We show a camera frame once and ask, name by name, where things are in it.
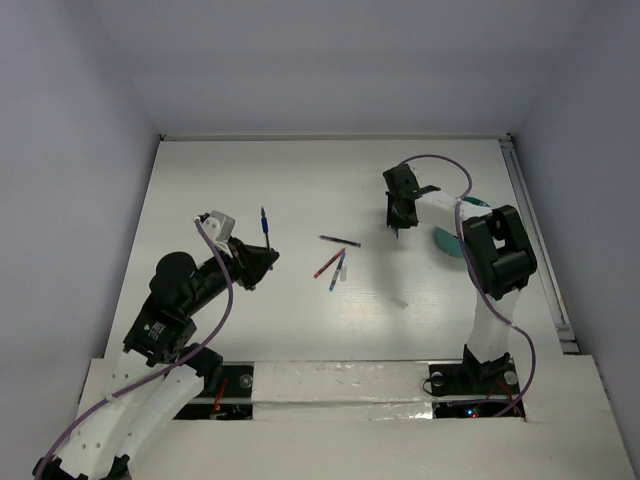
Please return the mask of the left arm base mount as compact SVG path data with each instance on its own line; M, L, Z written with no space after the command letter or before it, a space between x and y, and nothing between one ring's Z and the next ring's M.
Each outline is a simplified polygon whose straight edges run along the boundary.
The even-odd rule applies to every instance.
M175 420L244 421L253 418L253 363L225 364L221 380L212 392L199 394L175 416Z

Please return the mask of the dark blue pen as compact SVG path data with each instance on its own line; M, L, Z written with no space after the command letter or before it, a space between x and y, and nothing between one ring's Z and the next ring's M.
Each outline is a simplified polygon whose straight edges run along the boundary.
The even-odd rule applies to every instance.
M318 238L323 240L323 241L328 241L328 242L337 243L337 244L341 244L341 245L352 246L352 247L356 247L356 248L361 248L361 246L362 246L362 244L360 242L347 240L347 239L342 239L342 238L337 238L337 237L328 236L328 235L319 235Z

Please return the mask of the blue grip clear pen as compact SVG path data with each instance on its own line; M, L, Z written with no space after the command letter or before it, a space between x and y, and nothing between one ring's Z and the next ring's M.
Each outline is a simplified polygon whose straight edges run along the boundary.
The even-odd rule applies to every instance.
M270 242L268 218L263 206L261 206L260 208L260 220L261 220L262 232L265 237L265 247L267 250L271 251L272 248L271 248L271 242Z

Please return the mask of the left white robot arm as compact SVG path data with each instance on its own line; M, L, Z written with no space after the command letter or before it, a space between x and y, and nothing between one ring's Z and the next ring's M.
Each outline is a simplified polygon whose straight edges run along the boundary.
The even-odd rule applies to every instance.
M158 262L102 400L38 461L35 478L129 479L175 415L219 388L223 359L192 341L193 317L234 286L254 289L279 257L236 238L227 244L203 264L185 252Z

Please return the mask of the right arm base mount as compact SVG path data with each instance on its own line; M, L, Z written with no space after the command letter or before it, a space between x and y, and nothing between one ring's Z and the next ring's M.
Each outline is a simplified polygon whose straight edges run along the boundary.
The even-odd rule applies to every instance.
M479 382L472 379L461 363L430 364L422 389L431 396L436 419L525 417L522 400L501 413L520 394L513 363L497 377Z

